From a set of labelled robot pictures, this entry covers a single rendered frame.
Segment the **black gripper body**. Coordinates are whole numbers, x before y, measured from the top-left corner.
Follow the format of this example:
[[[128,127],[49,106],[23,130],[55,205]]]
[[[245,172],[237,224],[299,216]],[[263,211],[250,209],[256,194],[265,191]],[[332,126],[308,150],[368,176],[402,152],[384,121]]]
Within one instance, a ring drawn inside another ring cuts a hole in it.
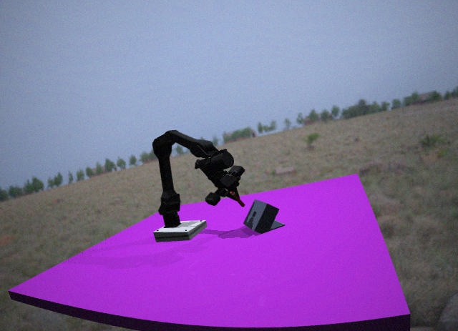
[[[241,176],[243,173],[244,173],[244,168],[242,166],[233,166],[229,171],[228,173],[233,173],[234,171],[237,171],[239,173],[239,175]],[[216,190],[215,193],[210,193],[209,195],[207,195],[207,197],[205,198],[205,201],[212,205],[212,206],[215,206],[219,201],[220,201],[220,196],[223,196],[227,193],[227,191],[224,189],[221,189],[220,186],[218,185],[218,180],[217,178],[218,177],[222,177],[224,175],[223,173],[224,171],[221,170],[221,171],[218,171],[216,174],[214,174],[212,177],[208,177],[208,179],[214,184],[215,187],[217,187],[218,189]]]

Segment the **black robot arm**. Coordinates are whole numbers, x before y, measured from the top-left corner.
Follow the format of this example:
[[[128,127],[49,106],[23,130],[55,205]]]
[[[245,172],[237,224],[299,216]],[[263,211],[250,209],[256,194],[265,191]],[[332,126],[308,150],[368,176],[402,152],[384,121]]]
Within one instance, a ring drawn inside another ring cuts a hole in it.
[[[177,130],[168,130],[165,134],[159,136],[152,143],[154,154],[159,159],[160,174],[162,179],[163,193],[161,195],[161,205],[158,209],[160,215],[163,216],[164,228],[174,228],[181,224],[179,215],[180,211],[180,195],[174,190],[172,179],[172,170],[170,165],[170,155],[172,146],[178,143],[190,150],[190,153],[196,157],[195,169],[200,168],[207,177],[212,177],[218,171],[230,168],[234,165],[234,159],[227,149],[220,151],[213,146],[213,143],[204,139],[194,139],[188,135],[184,135]],[[209,158],[208,158],[209,157]],[[233,173],[223,172],[224,175],[218,177],[218,185],[221,189],[226,189],[232,192],[239,186],[241,176],[237,171]]]

